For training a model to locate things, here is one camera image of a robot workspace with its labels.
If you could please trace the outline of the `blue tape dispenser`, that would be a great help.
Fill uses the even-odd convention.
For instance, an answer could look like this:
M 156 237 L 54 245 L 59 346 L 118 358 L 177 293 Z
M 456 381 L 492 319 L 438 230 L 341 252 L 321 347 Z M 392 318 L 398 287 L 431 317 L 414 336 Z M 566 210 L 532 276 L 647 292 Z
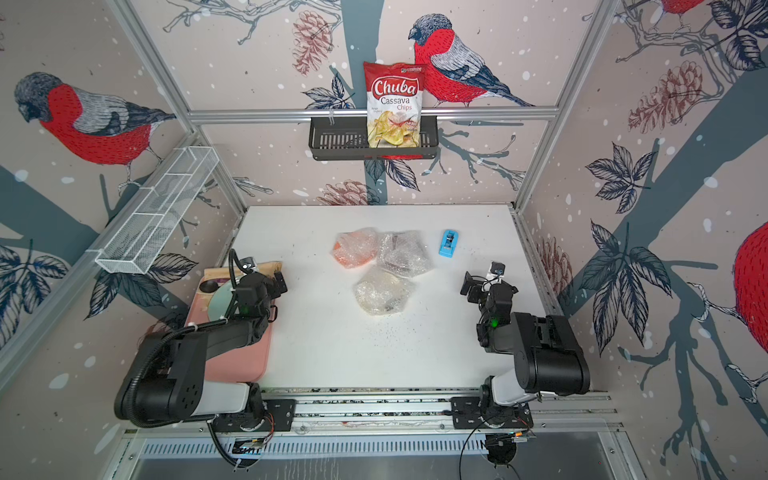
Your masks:
M 443 232 L 438 251 L 441 257 L 452 258 L 454 256 L 458 237 L 459 234 L 454 230 L 447 229 Z

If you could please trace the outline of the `stack of bubble wrap sheets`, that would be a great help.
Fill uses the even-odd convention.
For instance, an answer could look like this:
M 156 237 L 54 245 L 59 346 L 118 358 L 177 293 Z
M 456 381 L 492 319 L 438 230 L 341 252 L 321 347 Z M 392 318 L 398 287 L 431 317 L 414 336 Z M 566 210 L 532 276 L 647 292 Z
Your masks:
M 373 266 L 354 284 L 353 294 L 367 314 L 383 316 L 402 312 L 415 289 L 414 282 Z

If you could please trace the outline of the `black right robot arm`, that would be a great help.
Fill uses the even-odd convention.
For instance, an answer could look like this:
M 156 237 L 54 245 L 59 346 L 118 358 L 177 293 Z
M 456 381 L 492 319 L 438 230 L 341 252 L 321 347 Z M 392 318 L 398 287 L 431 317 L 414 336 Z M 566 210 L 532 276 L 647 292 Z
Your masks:
M 487 353 L 508 355 L 512 367 L 490 375 L 481 387 L 484 407 L 512 407 L 541 393 L 582 395 L 591 375 L 572 327 L 563 316 L 515 312 L 518 289 L 500 275 L 483 278 L 466 273 L 460 294 L 476 304 L 479 345 Z

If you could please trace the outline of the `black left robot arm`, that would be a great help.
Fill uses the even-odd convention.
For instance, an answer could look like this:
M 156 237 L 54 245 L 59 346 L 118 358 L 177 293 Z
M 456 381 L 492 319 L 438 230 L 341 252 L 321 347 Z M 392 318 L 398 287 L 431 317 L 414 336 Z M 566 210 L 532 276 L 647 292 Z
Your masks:
M 242 430 L 271 419 L 253 377 L 230 373 L 223 380 L 211 379 L 206 367 L 231 352 L 265 344 L 278 316 L 276 300 L 288 287 L 281 266 L 263 273 L 245 265 L 235 250 L 228 253 L 228 275 L 228 284 L 217 285 L 230 295 L 218 318 L 144 338 L 115 398 L 117 418 L 139 428 L 191 421 L 213 427 L 216 420 L 232 421 L 240 422 Z

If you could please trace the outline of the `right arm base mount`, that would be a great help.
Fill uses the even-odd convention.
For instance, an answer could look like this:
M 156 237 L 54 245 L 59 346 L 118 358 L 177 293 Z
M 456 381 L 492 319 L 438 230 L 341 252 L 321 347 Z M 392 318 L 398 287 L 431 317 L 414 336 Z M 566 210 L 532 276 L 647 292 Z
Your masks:
M 528 430 L 533 427 L 528 404 L 500 406 L 480 396 L 452 397 L 450 416 L 457 430 L 472 430 L 476 427 Z

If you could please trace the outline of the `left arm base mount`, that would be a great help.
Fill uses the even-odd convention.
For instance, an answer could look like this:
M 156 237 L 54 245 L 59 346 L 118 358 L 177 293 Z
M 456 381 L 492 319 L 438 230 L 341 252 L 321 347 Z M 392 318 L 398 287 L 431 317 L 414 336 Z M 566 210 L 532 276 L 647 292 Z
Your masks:
M 258 411 L 223 414 L 212 422 L 217 433 L 288 432 L 297 402 L 293 399 L 264 400 Z

